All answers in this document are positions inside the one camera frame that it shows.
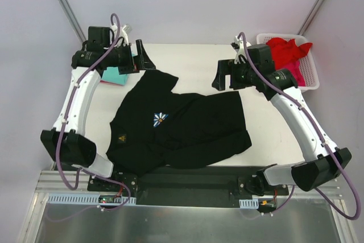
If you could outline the black t-shirt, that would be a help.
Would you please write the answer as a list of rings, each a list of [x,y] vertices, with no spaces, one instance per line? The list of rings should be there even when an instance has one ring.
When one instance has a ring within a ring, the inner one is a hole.
[[[110,123],[108,159],[137,175],[169,165],[202,168],[252,145],[238,92],[174,93],[176,76],[147,71]]]

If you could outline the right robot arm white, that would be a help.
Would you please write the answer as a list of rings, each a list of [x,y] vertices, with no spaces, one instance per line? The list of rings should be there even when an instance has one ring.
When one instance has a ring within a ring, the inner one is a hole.
[[[270,48],[265,44],[244,47],[242,42],[235,42],[231,46],[237,54],[234,59],[218,62],[212,87],[225,90],[226,76],[230,76],[231,89],[256,87],[282,115],[304,158],[301,163],[273,164],[259,170],[257,190],[266,195],[276,185],[291,184],[308,192],[337,178],[352,155],[349,149],[339,148],[317,123],[292,73],[275,68]]]

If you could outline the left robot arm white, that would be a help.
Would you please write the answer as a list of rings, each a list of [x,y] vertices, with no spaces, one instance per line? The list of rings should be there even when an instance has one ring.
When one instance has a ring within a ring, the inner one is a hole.
[[[114,165],[97,153],[96,144],[85,137],[85,125],[90,103],[102,75],[116,68],[120,75],[155,69],[143,43],[136,40],[132,53],[128,24],[118,27],[88,28],[88,39],[72,56],[71,82],[61,112],[52,129],[43,130],[40,140],[55,163],[83,168],[101,176],[107,191],[115,191],[120,177],[113,173]]]

